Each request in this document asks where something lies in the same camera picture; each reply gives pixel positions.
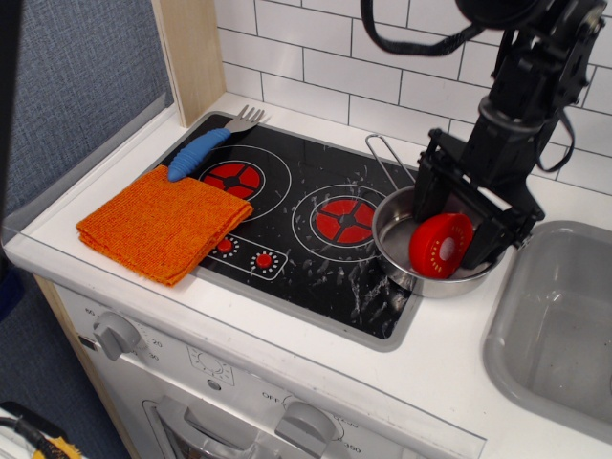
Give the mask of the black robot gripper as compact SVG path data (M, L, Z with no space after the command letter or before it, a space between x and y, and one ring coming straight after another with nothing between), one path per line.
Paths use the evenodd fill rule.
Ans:
M415 221L422 223L440 214L453 194L481 216L461 261L469 270L510 245L523 245L544 217L526 179L541 153L537 136L545 126L545 111L483 99L478 112L465 142L438 128L428 132L412 210Z

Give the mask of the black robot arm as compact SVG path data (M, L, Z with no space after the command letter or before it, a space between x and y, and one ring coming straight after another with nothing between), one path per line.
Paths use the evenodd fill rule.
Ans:
M474 24L503 30L493 85L463 142L439 129L419 160L412 214L440 213L455 196L481 219L461 261L474 269L520 247L545 214L526 185L565 109L587 85L604 1L461 1Z

